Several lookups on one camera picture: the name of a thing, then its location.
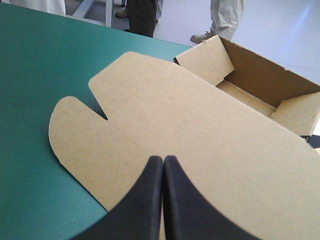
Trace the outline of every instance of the cardboard tab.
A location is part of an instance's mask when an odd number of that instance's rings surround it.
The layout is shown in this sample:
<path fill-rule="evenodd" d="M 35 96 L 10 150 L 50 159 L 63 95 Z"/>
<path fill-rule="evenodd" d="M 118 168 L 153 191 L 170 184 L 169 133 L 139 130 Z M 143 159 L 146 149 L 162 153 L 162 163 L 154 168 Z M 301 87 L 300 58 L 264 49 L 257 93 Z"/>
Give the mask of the cardboard tab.
<path fill-rule="evenodd" d="M 175 59 L 180 66 L 214 86 L 235 69 L 217 35 L 188 49 Z"/>
<path fill-rule="evenodd" d="M 61 164 L 109 211 L 135 184 L 150 157 L 116 125 L 71 96 L 55 106 L 49 140 Z"/>
<path fill-rule="evenodd" d="M 271 119 L 299 136 L 310 137 L 320 117 L 320 92 L 283 100 Z"/>

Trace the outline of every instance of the flattened cardboard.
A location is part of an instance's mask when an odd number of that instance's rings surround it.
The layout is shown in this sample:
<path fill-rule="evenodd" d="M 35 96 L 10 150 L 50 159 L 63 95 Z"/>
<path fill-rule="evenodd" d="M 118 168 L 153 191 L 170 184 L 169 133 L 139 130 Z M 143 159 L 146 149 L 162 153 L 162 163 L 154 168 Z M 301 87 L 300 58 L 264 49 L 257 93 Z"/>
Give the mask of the flattened cardboard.
<path fill-rule="evenodd" d="M 283 100 L 271 119 L 299 136 L 311 136 L 320 116 L 320 92 Z"/>
<path fill-rule="evenodd" d="M 71 96 L 54 108 L 49 140 L 61 164 L 109 211 L 131 189 L 150 157 L 111 121 Z"/>
<path fill-rule="evenodd" d="M 213 86 L 235 69 L 218 37 L 181 53 L 175 61 Z"/>
<path fill-rule="evenodd" d="M 204 197 L 249 233 L 320 236 L 320 156 L 293 132 L 182 67 L 137 53 L 89 86 L 130 140 L 177 156 Z"/>
<path fill-rule="evenodd" d="M 244 91 L 240 87 L 237 87 L 231 82 L 224 80 L 216 87 L 229 94 L 230 96 L 238 99 L 240 102 L 253 108 L 254 110 L 257 110 L 268 118 L 272 115 L 272 113 L 276 111 L 276 108 L 274 106 L 265 103 L 264 101 Z"/>

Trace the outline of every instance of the metal frame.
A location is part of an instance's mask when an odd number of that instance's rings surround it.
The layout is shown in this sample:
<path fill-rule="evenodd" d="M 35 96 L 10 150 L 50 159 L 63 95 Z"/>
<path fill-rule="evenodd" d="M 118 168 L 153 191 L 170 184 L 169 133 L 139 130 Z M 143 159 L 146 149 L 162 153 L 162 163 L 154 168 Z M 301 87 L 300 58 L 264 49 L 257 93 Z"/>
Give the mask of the metal frame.
<path fill-rule="evenodd" d="M 105 22 L 103 21 L 96 21 L 92 19 L 85 18 L 88 11 L 91 9 L 92 5 L 95 2 L 105 2 Z M 10 4 L 10 0 L 1 0 L 2 3 Z M 92 24 L 97 24 L 101 26 L 106 26 L 111 28 L 112 26 L 112 16 L 114 14 L 114 0 L 83 0 L 80 6 L 76 9 L 72 16 L 65 15 L 67 18 L 76 19 Z M 121 4 L 125 4 L 126 0 L 121 0 Z"/>

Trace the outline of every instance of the green tabletop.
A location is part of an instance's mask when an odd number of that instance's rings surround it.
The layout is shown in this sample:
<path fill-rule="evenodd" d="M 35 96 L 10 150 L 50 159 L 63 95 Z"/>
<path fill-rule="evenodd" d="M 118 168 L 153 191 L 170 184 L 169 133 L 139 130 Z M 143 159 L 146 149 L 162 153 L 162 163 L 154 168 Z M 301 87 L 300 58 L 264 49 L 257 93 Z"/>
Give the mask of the green tabletop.
<path fill-rule="evenodd" d="M 0 3 L 1 240 L 67 239 L 106 213 L 51 150 L 58 100 L 75 96 L 103 114 L 91 77 L 127 51 L 171 61 L 188 48 Z"/>

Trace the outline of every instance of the cardboard flap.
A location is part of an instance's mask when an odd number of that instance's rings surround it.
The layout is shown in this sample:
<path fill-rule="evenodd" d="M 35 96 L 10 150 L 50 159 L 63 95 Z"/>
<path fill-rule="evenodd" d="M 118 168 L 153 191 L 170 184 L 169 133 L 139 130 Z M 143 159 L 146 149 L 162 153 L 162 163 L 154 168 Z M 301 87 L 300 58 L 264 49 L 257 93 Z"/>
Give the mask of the cardboard flap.
<path fill-rule="evenodd" d="M 320 236 L 320 156 L 301 137 L 182 67 L 137 53 L 89 85 L 110 121 L 151 155 L 177 156 L 203 196 L 249 233 Z"/>
<path fill-rule="evenodd" d="M 310 137 L 320 116 L 320 92 L 283 100 L 271 119 L 299 136 Z"/>
<path fill-rule="evenodd" d="M 114 124 L 70 96 L 54 108 L 49 140 L 61 164 L 107 210 L 131 189 L 150 156 Z"/>
<path fill-rule="evenodd" d="M 217 35 L 181 53 L 175 59 L 180 66 L 214 86 L 234 70 Z"/>
<path fill-rule="evenodd" d="M 268 118 L 271 116 L 272 113 L 276 111 L 276 108 L 274 106 L 271 106 L 268 103 L 261 101 L 257 97 L 237 87 L 231 82 L 224 80 L 221 83 L 219 83 L 216 87 L 221 89 L 225 93 L 229 94 L 230 96 L 238 99 L 242 103 L 248 105 L 249 107 L 253 108 L 254 110 L 257 110 L 259 113 L 262 113 Z"/>
<path fill-rule="evenodd" d="M 244 47 L 221 40 L 235 68 L 226 80 L 275 108 L 282 100 L 320 91 L 319 85 Z"/>

